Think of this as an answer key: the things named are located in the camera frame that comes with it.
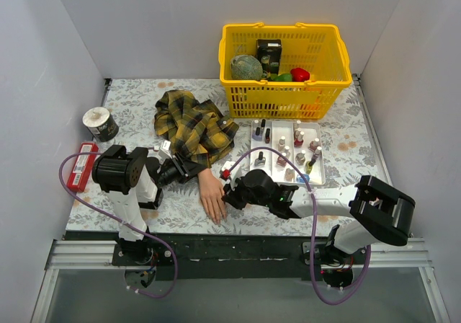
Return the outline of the mannequin hand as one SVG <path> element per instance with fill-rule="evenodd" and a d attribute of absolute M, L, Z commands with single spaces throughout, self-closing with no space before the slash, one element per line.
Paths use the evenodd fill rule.
<path fill-rule="evenodd" d="M 200 200 L 206 215 L 216 225 L 226 220 L 227 212 L 223 201 L 223 185 L 211 169 L 204 169 L 198 175 Z"/>

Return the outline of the yellow plaid shirt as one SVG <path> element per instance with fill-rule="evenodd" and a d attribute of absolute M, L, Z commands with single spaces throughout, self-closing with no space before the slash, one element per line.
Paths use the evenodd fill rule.
<path fill-rule="evenodd" d="M 210 168 L 229 154 L 239 125 L 209 99 L 199 102 L 187 90 L 170 90 L 156 104 L 156 135 L 186 159 Z"/>

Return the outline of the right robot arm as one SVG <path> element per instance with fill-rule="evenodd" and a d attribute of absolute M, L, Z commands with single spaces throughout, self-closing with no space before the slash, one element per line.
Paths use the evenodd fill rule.
<path fill-rule="evenodd" d="M 310 193 L 300 185 L 276 183 L 263 170 L 254 169 L 232 180 L 224 192 L 223 200 L 238 210 L 259 205 L 282 219 L 351 217 L 351 222 L 333 228 L 326 245 L 327 258 L 338 264 L 376 242 L 405 246 L 416 207 L 413 198 L 371 175 L 355 185 Z"/>

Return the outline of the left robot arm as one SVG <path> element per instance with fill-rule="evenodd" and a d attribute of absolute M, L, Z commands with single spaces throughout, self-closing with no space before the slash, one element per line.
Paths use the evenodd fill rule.
<path fill-rule="evenodd" d="M 141 209 L 156 210 L 163 200 L 163 188 L 172 182 L 185 183 L 197 176 L 206 166 L 172 151 L 171 142 L 164 141 L 149 149 L 137 147 L 130 153 L 121 145 L 109 147 L 97 158 L 92 179 L 107 194 L 115 216 L 121 220 L 119 238 L 133 242 L 128 256 L 137 265 L 152 260 L 153 248 L 142 239 L 148 227 Z"/>

